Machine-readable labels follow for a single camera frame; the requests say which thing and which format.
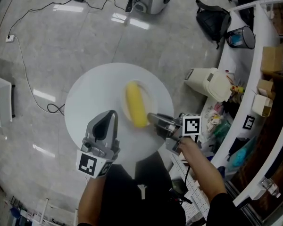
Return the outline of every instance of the black backpack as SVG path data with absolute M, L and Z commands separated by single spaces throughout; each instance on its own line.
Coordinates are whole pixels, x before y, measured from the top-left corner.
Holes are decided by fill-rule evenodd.
M 219 6 L 205 5 L 199 0 L 196 3 L 199 7 L 196 19 L 208 36 L 217 42 L 218 49 L 218 43 L 231 24 L 230 13 Z

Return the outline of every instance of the cardboard box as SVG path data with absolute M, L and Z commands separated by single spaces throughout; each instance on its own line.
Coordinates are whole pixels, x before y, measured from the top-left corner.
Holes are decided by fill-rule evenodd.
M 275 99 L 275 87 L 272 79 L 270 81 L 259 80 L 257 89 L 259 90 L 259 93 L 261 95 L 268 97 L 272 100 Z
M 261 71 L 263 74 L 277 76 L 283 69 L 283 44 L 278 47 L 263 47 Z

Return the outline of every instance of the white plate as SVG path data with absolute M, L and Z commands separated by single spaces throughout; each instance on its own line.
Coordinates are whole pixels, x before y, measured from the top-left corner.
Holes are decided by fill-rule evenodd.
M 144 104 L 145 110 L 146 110 L 146 114 L 148 114 L 148 113 L 157 113 L 158 112 L 157 100 L 154 97 L 153 93 L 151 93 L 149 87 L 147 87 L 147 85 L 144 84 L 141 81 L 134 80 L 134 82 L 136 82 L 137 86 L 140 89 L 142 100 L 143 100 L 143 104 Z M 123 112 L 124 112 L 125 116 L 128 118 L 128 120 L 132 121 L 130 113 L 129 113 L 128 105 L 127 105 L 126 86 L 124 87 L 123 94 L 122 94 L 122 100 L 121 100 L 122 109 L 123 109 Z

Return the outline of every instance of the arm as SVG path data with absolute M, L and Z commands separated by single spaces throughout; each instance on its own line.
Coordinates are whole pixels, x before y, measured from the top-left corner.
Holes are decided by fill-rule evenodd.
M 90 178 L 80 200 L 78 223 L 99 224 L 100 209 L 106 177 Z
M 202 154 L 192 139 L 183 138 L 180 148 L 210 203 L 216 195 L 226 193 L 219 171 Z

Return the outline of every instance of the trash bin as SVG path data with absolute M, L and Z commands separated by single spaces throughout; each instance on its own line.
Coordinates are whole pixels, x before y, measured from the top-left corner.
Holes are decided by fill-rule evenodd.
M 248 26 L 227 32 L 225 38 L 232 48 L 254 49 L 256 44 L 255 35 Z
M 184 81 L 193 90 L 214 98 L 218 102 L 227 101 L 231 96 L 231 83 L 226 75 L 216 68 L 191 69 Z

